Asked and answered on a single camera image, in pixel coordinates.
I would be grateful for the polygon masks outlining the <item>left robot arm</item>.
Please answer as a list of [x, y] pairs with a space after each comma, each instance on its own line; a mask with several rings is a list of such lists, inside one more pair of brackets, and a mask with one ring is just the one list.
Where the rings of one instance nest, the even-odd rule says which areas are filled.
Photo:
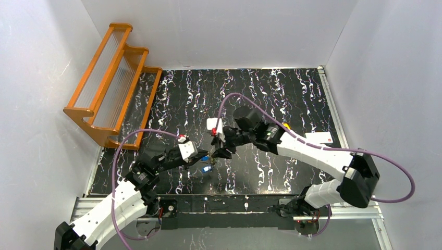
[[136, 219], [159, 215], [158, 194], [153, 190], [159, 174], [190, 167], [208, 155], [193, 142], [179, 144], [161, 154], [135, 161], [114, 192], [71, 223], [55, 230], [54, 249], [100, 249], [110, 238]]

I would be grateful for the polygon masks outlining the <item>blue key tag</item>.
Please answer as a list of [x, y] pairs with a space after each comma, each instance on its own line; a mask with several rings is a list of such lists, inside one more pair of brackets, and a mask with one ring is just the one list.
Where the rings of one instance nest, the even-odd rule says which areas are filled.
[[203, 172], [203, 173], [207, 173], [207, 172], [211, 171], [212, 169], [213, 169], [212, 166], [207, 165], [207, 166], [205, 166], [205, 167], [202, 168], [202, 172]]

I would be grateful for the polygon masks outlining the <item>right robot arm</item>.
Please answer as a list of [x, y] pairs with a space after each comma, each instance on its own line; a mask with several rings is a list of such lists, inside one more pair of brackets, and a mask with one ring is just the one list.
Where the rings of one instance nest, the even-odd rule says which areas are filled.
[[294, 158], [333, 177], [322, 184], [305, 187], [301, 194], [275, 209], [285, 213], [307, 214], [335, 203], [366, 208], [380, 175], [372, 157], [340, 148], [314, 148], [304, 137], [283, 125], [266, 122], [256, 110], [241, 106], [234, 112], [236, 127], [224, 126], [218, 118], [208, 118], [206, 128], [213, 137], [213, 158], [231, 159], [238, 146], [253, 144], [264, 152]]

